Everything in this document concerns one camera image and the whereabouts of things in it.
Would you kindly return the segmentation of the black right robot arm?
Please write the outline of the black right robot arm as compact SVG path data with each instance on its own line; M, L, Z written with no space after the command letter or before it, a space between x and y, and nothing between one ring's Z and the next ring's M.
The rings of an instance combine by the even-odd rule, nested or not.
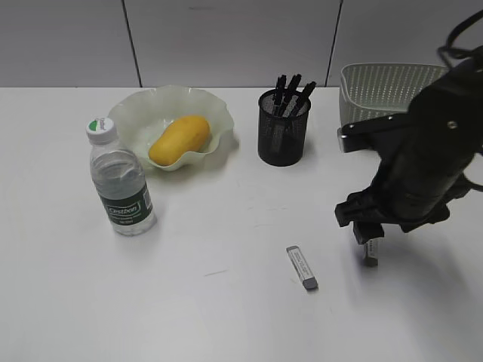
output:
M385 224L410 232L445 221L450 201L482 190L464 175L482 152L482 49L438 52L461 61L422 89L405 113L338 130L344 152L370 149L380 156L371 184L335 207L339 225L352 224L360 245L383 237Z

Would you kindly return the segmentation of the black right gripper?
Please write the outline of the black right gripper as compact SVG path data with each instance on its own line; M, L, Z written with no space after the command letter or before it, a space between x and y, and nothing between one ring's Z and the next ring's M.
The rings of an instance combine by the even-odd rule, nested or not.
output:
M475 124L416 119L408 113L340 128L343 150L372 149L380 165L371 184L335 207L339 226L353 223L358 244L383 238L382 224L410 232L450 216L447 204L475 189L464 174L475 156Z

